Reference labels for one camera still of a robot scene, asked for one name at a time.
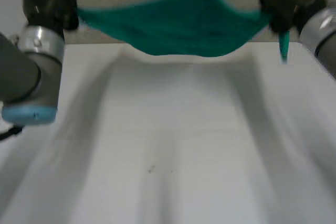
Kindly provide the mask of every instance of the white table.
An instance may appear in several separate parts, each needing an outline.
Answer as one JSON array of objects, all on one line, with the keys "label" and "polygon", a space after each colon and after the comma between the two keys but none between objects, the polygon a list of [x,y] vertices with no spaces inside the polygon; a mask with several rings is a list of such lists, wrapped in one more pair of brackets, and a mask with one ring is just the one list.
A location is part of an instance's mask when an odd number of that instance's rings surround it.
[{"label": "white table", "polygon": [[1,224],[336,223],[336,85],[300,44],[63,71],[57,121],[0,145]]}]

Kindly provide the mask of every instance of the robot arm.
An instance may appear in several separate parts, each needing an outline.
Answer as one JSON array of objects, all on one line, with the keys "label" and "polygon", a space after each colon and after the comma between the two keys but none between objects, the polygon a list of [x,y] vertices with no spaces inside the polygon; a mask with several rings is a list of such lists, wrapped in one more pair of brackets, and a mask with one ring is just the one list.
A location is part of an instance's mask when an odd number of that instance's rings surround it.
[{"label": "robot arm", "polygon": [[0,34],[2,117],[18,126],[51,123],[58,105],[63,30],[78,27],[77,0],[24,0],[24,13],[28,24],[17,47]]},{"label": "robot arm", "polygon": [[301,42],[336,79],[336,7],[326,0],[260,0],[273,15],[272,30],[281,34],[296,27]]}]

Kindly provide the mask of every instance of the blue ring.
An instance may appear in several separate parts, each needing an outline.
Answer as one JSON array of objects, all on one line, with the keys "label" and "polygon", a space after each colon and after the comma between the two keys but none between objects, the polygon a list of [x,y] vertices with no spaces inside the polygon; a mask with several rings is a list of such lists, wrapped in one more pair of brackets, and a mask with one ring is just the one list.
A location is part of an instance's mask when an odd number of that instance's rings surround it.
[{"label": "blue ring", "polygon": [[55,121],[57,108],[51,106],[4,106],[2,118],[15,125],[49,124]]}]

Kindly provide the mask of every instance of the cable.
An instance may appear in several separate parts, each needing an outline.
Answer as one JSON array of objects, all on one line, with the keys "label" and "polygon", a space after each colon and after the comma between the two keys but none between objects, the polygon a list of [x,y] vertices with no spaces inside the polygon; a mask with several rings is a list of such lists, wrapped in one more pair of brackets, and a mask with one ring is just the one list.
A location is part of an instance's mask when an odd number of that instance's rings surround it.
[{"label": "cable", "polygon": [[23,130],[24,126],[13,126],[12,128],[8,129],[7,132],[0,133],[0,141],[3,141],[13,135],[20,134]]}]

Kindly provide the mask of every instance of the green towel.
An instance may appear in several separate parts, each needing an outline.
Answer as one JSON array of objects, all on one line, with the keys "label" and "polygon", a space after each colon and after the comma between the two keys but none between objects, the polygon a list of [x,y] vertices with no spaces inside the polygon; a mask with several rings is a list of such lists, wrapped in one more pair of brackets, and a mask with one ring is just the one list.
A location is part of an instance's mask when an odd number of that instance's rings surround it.
[{"label": "green towel", "polygon": [[[122,8],[80,8],[78,15],[90,27],[147,54],[203,57],[238,49],[271,18],[258,10],[236,10],[224,0],[154,0]],[[287,54],[286,38],[281,52]]]}]

